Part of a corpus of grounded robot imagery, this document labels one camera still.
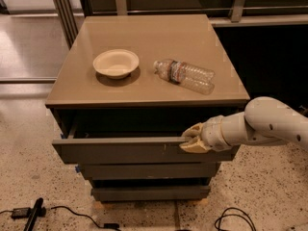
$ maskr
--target bottle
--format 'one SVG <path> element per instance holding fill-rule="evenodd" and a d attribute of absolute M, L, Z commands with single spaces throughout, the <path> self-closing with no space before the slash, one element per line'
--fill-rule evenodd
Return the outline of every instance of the bottle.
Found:
<path fill-rule="evenodd" d="M 214 89 L 215 72 L 203 67 L 165 59 L 154 63 L 155 73 L 166 81 L 208 95 Z"/>

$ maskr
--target black cable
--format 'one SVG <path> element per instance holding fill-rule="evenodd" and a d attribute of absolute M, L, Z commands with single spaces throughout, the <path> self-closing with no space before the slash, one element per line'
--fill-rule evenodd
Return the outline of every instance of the black cable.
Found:
<path fill-rule="evenodd" d="M 2 212 L 0 212 L 0 215 L 3 214 L 3 213 L 6 213 L 6 212 L 12 213 L 13 211 L 2 211 Z"/>
<path fill-rule="evenodd" d="M 239 211 L 241 212 L 245 217 L 239 215 L 239 214 L 226 214 L 226 212 L 230 211 L 230 210 L 236 210 L 236 211 Z M 236 207 L 230 207 L 230 208 L 227 208 L 223 211 L 223 213 L 221 214 L 220 218 L 218 218 L 215 223 L 214 223 L 214 226 L 215 228 L 218 230 L 218 231 L 228 231 L 226 229 L 221 229 L 221 222 L 224 218 L 228 218 L 228 217 L 237 217 L 237 218 L 242 218 L 244 221 L 246 221 L 251 230 L 252 231 L 257 231 L 252 219 L 250 218 L 250 216 L 244 212 L 243 210 L 239 209 L 239 208 L 236 208 Z"/>
<path fill-rule="evenodd" d="M 66 206 L 63 206 L 63 205 L 51 207 L 50 209 L 53 210 L 53 209 L 59 209 L 59 208 L 67 209 L 69 212 L 71 212 L 72 214 L 74 214 L 74 215 L 76 215 L 78 217 L 89 218 L 96 225 L 97 228 L 100 228 L 100 229 L 113 229 L 115 231 L 120 231 L 117 227 L 113 227 L 113 223 L 105 224 L 104 226 L 100 226 L 100 225 L 97 224 L 97 222 L 92 217 L 90 217 L 88 215 L 76 213 L 73 210 L 71 210 L 70 208 L 68 208 Z"/>

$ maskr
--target bowl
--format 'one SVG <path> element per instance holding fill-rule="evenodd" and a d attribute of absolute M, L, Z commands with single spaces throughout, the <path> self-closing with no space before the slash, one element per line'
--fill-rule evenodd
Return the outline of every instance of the bowl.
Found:
<path fill-rule="evenodd" d="M 96 72 L 111 79 L 122 79 L 134 71 L 139 65 L 138 56 L 124 49 L 109 50 L 98 55 L 93 66 Z"/>

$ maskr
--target speckled floor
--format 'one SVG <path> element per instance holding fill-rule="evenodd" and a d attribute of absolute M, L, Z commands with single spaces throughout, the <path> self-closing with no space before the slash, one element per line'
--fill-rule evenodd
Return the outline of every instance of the speckled floor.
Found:
<path fill-rule="evenodd" d="M 0 76 L 56 76 L 68 49 L 57 18 L 0 15 Z M 212 231 L 228 207 L 246 211 L 257 230 L 283 231 L 308 222 L 308 152 L 294 144 L 242 146 L 233 162 L 222 163 L 202 201 L 151 201 L 102 204 L 74 166 L 65 165 L 51 145 L 60 131 L 44 107 L 52 85 L 0 85 L 0 212 L 33 207 L 39 197 L 47 209 L 34 230 L 97 230 L 116 222 L 122 231 L 190 229 Z M 0 230 L 23 230 L 26 219 L 0 215 Z M 237 217 L 222 227 L 250 230 Z"/>

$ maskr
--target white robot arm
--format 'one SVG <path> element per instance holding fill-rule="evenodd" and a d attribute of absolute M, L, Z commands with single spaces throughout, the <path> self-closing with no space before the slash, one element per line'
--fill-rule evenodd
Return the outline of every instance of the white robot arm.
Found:
<path fill-rule="evenodd" d="M 223 151 L 234 145 L 279 145 L 289 141 L 308 150 L 308 118 L 286 104 L 270 98 L 251 100 L 244 112 L 212 117 L 184 132 L 191 137 L 181 148 L 202 153 Z"/>

